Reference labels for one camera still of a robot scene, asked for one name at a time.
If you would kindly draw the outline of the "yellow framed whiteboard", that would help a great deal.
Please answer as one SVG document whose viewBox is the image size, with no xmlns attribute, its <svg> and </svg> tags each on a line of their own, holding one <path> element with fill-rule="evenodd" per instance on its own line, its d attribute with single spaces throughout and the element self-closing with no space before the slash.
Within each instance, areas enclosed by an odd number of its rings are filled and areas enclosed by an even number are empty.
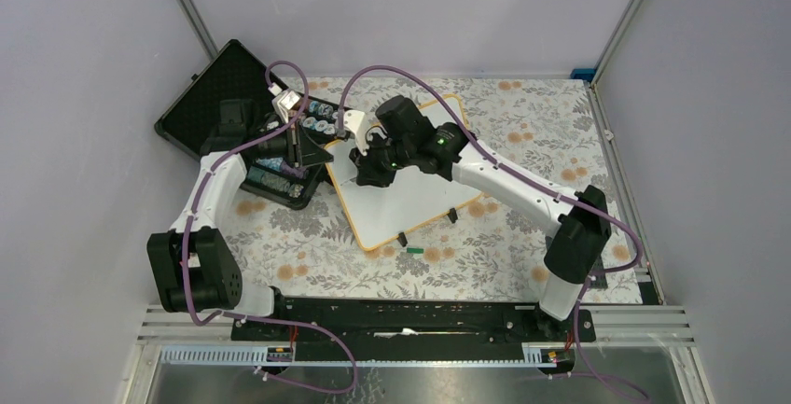
<svg viewBox="0 0 791 404">
<path fill-rule="evenodd" d="M 395 241 L 399 232 L 413 232 L 482 196 L 475 188 L 423 174 L 416 167 L 398 171 L 388 188 L 342 187 L 343 180 L 357 174 L 349 160 L 353 148 L 353 140 L 328 143 L 326 150 L 334 160 L 326 167 L 356 242 L 365 251 Z"/>
</svg>

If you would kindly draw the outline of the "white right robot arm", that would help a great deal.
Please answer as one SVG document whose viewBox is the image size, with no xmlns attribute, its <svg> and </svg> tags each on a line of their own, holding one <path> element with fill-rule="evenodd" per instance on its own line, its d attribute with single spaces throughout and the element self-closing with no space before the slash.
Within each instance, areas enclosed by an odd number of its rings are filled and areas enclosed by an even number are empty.
<svg viewBox="0 0 791 404">
<path fill-rule="evenodd" d="M 475 188 L 528 217 L 548 239 L 544 263 L 549 277 L 534 319 L 544 339 L 556 341 L 572 327 L 571 313 L 612 228 L 604 193 L 552 185 L 519 165 L 496 158 L 493 149 L 468 131 L 457 116 L 434 125 L 411 100 L 396 96 L 375 111 L 342 112 L 338 125 L 355 147 L 350 159 L 360 186 L 389 187 L 409 167 Z"/>
</svg>

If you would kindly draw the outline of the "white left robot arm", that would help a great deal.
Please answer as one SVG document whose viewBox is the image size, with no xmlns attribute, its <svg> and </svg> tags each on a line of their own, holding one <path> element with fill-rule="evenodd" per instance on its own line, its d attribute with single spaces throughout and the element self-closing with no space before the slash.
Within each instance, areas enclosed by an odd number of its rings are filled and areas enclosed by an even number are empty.
<svg viewBox="0 0 791 404">
<path fill-rule="evenodd" d="M 236 192 L 247 187 L 281 204 L 304 206 L 331 156 L 299 127 L 300 94 L 276 94 L 260 116 L 251 100 L 226 100 L 201 148 L 201 169 L 187 203 L 169 230 L 152 234 L 146 252 L 163 308 L 170 313 L 254 316 L 269 340 L 284 336 L 287 311 L 271 286 L 243 281 L 222 234 Z"/>
</svg>

